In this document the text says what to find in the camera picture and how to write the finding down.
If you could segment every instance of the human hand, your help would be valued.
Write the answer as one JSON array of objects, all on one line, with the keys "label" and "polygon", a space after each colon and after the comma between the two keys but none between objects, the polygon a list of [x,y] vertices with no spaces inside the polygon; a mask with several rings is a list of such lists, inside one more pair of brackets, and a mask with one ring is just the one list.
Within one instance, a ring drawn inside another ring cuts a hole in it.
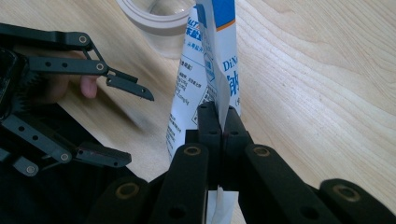
[{"label": "human hand", "polygon": [[[38,49],[26,46],[16,46],[14,50],[26,56],[45,56],[61,58],[85,59],[85,56],[78,51],[56,51],[48,49]],[[38,92],[32,99],[34,104],[53,104],[58,102],[66,94],[68,83],[71,79],[69,75],[43,75],[48,79],[44,90]],[[87,98],[94,98],[97,93],[96,79],[98,76],[80,76],[79,86],[81,93]]]}]

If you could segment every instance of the wooden table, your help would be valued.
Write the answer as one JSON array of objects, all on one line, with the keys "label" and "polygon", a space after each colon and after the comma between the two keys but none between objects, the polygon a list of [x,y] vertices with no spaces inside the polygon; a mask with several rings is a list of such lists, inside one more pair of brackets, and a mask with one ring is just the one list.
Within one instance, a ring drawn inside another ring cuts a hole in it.
[{"label": "wooden table", "polygon": [[[165,134],[178,60],[152,51],[115,1],[0,1],[0,22],[88,33],[106,62],[155,102],[76,82],[60,102],[102,144],[152,180],[169,166]],[[396,212],[394,1],[236,0],[242,120],[308,184],[357,183]],[[240,223],[237,211],[233,222]]]}]

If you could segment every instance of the clear plastic container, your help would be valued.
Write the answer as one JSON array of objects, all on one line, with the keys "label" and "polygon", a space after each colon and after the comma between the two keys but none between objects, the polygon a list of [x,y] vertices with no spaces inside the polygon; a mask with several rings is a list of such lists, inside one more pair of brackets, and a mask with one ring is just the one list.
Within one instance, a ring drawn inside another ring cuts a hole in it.
[{"label": "clear plastic container", "polygon": [[117,0],[148,44],[166,58],[179,59],[194,0]]}]

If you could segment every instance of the cup rim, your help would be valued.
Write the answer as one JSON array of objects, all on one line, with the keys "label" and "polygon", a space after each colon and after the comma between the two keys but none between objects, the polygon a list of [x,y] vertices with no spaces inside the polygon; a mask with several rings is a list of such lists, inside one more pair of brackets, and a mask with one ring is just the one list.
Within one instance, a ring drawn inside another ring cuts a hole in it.
[{"label": "cup rim", "polygon": [[174,15],[158,16],[137,7],[132,0],[117,0],[120,8],[139,29],[152,35],[181,35],[185,33],[190,10]]}]

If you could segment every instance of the white plastic cup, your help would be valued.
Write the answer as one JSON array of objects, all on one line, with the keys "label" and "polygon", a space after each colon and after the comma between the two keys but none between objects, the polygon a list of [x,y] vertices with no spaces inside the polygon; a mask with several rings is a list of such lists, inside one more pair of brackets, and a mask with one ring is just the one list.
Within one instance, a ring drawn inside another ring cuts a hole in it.
[{"label": "white plastic cup", "polygon": [[166,58],[179,59],[194,0],[117,0],[148,44]]}]

